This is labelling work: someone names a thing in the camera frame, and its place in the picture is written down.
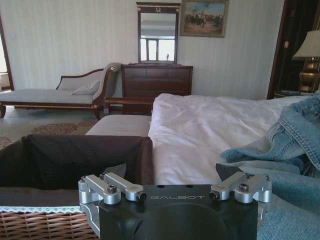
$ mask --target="floor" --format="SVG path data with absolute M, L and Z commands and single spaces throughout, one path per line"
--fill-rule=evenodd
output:
M 96 122 L 92 111 L 26 110 L 7 106 L 4 118 L 0 119 L 0 149 L 29 134 L 84 135 Z

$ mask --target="doorway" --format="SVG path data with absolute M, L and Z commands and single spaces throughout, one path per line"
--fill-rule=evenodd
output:
M 276 43 L 267 99 L 275 92 L 299 89 L 304 60 L 292 60 L 304 42 L 307 32 L 316 30 L 320 0 L 285 0 Z
M 14 90 L 2 20 L 0 16 L 0 92 Z

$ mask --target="painting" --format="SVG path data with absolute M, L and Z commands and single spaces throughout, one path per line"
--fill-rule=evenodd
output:
M 229 0 L 182 0 L 180 36 L 224 38 Z

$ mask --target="white duvet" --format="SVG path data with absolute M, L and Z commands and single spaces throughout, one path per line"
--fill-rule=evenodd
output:
M 283 106 L 303 96 L 273 100 L 161 94 L 153 104 L 148 136 L 153 142 L 156 184 L 212 184 L 220 153 L 267 134 Z

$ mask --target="white lace trim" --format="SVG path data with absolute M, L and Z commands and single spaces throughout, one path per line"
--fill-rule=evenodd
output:
M 0 212 L 82 214 L 79 206 L 0 206 Z

